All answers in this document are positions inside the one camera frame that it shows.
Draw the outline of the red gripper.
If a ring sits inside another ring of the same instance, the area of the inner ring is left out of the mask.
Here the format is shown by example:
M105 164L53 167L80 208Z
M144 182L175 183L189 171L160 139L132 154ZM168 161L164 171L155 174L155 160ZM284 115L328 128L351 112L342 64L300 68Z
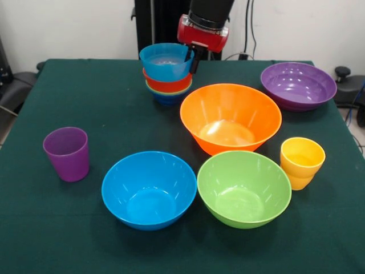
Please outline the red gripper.
M177 40L186 45L195 45L206 48L208 51L220 53L229 36L229 28L224 27L222 30L205 30L195 25L186 14L180 17L177 29ZM192 48L188 47L185 56L185 62L190 60ZM195 74L201 59L201 49L194 48L194 57L190 67L190 73Z

